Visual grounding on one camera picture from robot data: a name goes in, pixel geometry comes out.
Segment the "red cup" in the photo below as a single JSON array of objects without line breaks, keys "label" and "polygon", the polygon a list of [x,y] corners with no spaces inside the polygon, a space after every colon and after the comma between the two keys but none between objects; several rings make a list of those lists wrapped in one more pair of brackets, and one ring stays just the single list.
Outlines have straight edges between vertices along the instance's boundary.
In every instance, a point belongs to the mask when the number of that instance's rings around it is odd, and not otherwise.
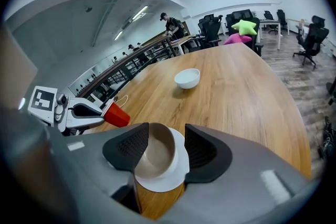
[{"label": "red cup", "polygon": [[117,127],[127,126],[131,119],[131,117],[115,103],[112,103],[103,117],[105,121]]}]

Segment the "black cap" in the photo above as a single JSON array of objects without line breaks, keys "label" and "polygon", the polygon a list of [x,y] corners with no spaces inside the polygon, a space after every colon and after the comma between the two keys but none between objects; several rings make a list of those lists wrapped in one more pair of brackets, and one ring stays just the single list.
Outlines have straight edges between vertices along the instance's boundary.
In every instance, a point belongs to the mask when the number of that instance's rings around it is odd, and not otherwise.
[{"label": "black cap", "polygon": [[160,16],[161,18],[160,18],[160,20],[163,20],[163,17],[166,16],[166,15],[167,15],[167,13],[164,13],[164,12],[161,13],[161,16]]}]

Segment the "fluorescent light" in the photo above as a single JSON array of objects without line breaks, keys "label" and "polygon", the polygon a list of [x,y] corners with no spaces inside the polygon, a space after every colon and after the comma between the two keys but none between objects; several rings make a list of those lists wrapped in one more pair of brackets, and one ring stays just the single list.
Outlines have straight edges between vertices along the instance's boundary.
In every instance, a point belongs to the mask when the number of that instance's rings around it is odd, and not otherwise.
[{"label": "fluorescent light", "polygon": [[115,37],[115,39],[114,40],[117,40],[118,39],[118,37],[121,35],[121,33],[122,33],[122,31],[120,31],[119,32],[119,34]]},{"label": "fluorescent light", "polygon": [[21,102],[20,102],[20,105],[19,105],[19,110],[23,107],[23,105],[25,104],[25,102],[26,102],[26,99],[25,98],[22,98],[21,99]]},{"label": "fluorescent light", "polygon": [[134,20],[134,19],[136,19],[145,9],[147,9],[148,8],[148,6],[144,6],[143,8],[142,8],[142,10],[140,10],[133,18],[132,18],[132,20]]},{"label": "fluorescent light", "polygon": [[145,15],[146,15],[146,13],[139,15],[133,22],[135,22],[136,20],[139,20],[140,18],[142,18]]}]

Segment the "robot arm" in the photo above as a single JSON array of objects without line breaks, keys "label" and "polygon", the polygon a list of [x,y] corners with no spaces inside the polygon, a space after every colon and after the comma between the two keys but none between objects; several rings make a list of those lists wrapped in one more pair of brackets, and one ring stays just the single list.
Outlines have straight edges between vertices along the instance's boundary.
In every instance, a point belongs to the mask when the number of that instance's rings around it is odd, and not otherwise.
[{"label": "robot arm", "polygon": [[104,122],[102,110],[85,98],[69,98],[56,88],[35,86],[28,112],[44,124],[66,129],[86,130]]}]

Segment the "railing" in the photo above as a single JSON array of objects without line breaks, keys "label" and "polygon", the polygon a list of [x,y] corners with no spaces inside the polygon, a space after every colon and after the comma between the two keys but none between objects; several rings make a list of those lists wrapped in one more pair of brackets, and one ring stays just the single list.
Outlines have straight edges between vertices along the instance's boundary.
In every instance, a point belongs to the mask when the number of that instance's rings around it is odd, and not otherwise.
[{"label": "railing", "polygon": [[162,37],[121,59],[93,79],[76,97],[91,99],[93,94],[102,102],[100,107],[104,107],[109,99],[148,65],[176,56],[168,39]]}]

